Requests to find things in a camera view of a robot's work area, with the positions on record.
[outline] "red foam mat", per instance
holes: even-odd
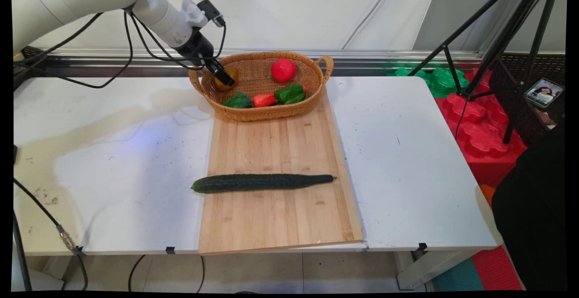
[[[515,268],[502,246],[473,255],[472,261],[485,290],[522,290]]]

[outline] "phone screen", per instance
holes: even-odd
[[[564,86],[542,78],[525,93],[525,97],[527,97],[527,100],[532,102],[532,104],[540,108],[546,108],[563,90],[565,90]]]

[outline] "red bell pepper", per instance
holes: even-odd
[[[275,96],[271,94],[254,96],[254,107],[267,107],[275,104]]]

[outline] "cucumber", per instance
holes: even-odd
[[[250,191],[255,189],[300,189],[315,184],[331,183],[332,175],[235,174],[209,176],[196,180],[191,189],[197,193]]]

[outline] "floor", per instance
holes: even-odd
[[[87,290],[128,291],[128,276],[139,255],[85,256]],[[394,255],[365,253],[248,253],[204,257],[203,293],[380,293],[399,292]],[[196,292],[199,255],[147,255],[137,266],[133,291]],[[65,290],[79,290],[83,277],[71,261]],[[413,292],[424,292],[420,286]]]

